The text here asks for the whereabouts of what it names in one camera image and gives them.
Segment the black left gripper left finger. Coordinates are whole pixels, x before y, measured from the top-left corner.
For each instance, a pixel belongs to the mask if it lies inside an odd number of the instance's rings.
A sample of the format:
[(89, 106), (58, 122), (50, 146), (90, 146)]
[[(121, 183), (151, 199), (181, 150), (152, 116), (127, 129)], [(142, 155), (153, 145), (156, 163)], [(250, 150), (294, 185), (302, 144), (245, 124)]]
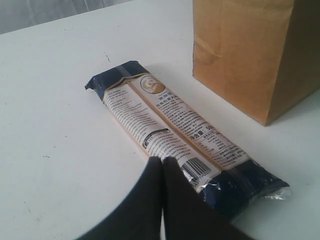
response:
[(124, 200), (79, 240), (159, 240), (162, 221), (163, 167), (150, 157)]

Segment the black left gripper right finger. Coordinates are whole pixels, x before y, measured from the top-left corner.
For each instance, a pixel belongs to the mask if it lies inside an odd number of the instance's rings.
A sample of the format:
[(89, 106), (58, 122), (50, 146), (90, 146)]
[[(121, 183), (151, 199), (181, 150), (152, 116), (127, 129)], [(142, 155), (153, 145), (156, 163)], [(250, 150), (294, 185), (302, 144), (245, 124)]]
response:
[(163, 214), (167, 240), (251, 240), (210, 208), (173, 157), (162, 161)]

